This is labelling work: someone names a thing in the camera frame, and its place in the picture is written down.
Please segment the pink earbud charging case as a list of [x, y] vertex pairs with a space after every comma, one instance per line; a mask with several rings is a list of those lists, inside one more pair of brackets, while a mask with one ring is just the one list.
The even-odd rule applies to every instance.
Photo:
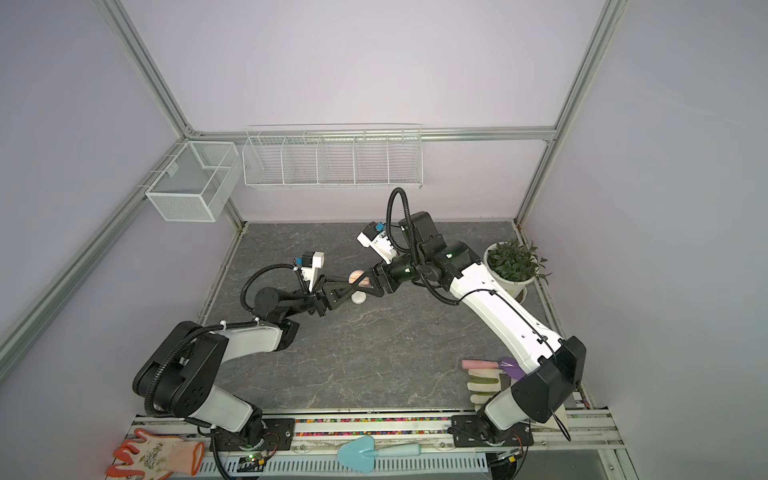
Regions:
[[360, 286], [363, 286], [363, 287], [370, 286], [370, 279], [368, 278], [368, 276], [365, 274], [363, 270], [355, 270], [351, 272], [348, 277], [348, 282], [350, 284], [357, 282]]

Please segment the white earbud charging case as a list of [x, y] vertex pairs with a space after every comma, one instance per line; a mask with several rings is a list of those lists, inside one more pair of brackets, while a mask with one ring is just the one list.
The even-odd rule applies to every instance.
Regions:
[[351, 295], [350, 300], [354, 304], [360, 305], [366, 301], [366, 298], [367, 298], [367, 295], [364, 292], [355, 292]]

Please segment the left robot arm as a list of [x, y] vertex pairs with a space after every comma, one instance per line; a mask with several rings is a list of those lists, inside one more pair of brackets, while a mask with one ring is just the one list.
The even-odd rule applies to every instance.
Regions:
[[292, 319], [295, 315], [323, 316], [356, 294], [380, 297], [385, 292], [373, 268], [343, 281], [298, 264], [269, 265], [251, 275], [241, 289], [241, 305], [250, 315], [247, 321], [179, 323], [139, 369], [132, 389], [150, 417], [183, 419], [257, 446], [269, 433], [263, 411], [217, 386], [221, 366], [286, 349], [299, 329]]

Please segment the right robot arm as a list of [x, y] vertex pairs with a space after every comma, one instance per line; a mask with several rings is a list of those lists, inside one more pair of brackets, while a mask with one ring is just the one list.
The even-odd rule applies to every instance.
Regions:
[[518, 423], [547, 422], [582, 384], [584, 344], [575, 336], [563, 338], [537, 320], [465, 243], [447, 244], [428, 213], [411, 212], [401, 187], [392, 190], [386, 209], [391, 211], [396, 203], [403, 208], [399, 228], [404, 241], [393, 240], [390, 216], [366, 227], [359, 241], [382, 260], [347, 281], [352, 299], [390, 294], [401, 284], [414, 282], [443, 304], [467, 306], [502, 341], [523, 372], [521, 379], [479, 408], [481, 439], [499, 444]]

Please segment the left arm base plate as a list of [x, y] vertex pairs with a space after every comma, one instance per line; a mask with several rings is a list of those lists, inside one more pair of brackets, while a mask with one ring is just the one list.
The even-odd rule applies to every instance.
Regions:
[[249, 420], [238, 432], [217, 428], [213, 438], [219, 451], [283, 451], [291, 448], [296, 419], [291, 417]]

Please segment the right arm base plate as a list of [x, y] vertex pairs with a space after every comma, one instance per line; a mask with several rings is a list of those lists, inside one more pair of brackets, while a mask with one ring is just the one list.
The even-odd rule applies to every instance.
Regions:
[[447, 431], [459, 448], [528, 447], [534, 443], [527, 423], [518, 422], [500, 430], [476, 413], [451, 416]]

